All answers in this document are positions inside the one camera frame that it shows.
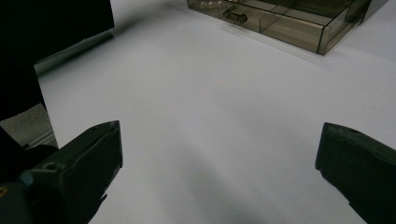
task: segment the white table surface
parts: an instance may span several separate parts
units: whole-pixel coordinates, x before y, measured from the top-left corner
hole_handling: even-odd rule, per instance
[[[325,56],[184,0],[111,4],[114,38],[35,66],[60,147],[120,121],[124,166],[92,224],[365,223],[315,159],[324,122],[396,148],[396,1]]]

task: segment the white tabletop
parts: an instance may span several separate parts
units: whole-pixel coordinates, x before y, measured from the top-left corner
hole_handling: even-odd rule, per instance
[[[365,223],[315,159],[324,122],[396,148],[396,1],[325,56],[184,0],[111,4],[114,38],[35,66],[60,147],[120,121],[124,166],[92,224]]]

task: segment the plastic storage box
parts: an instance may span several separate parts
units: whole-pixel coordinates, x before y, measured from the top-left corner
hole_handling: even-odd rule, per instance
[[[326,54],[387,0],[188,0],[189,8]]]

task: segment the translucent brown container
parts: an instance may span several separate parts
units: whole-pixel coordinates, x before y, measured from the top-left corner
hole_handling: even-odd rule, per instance
[[[292,45],[327,53],[387,0],[188,0],[189,8]]]

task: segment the transparent plastic box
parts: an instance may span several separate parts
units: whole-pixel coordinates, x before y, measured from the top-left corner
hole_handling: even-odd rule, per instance
[[[387,0],[188,0],[189,8],[326,54]]]

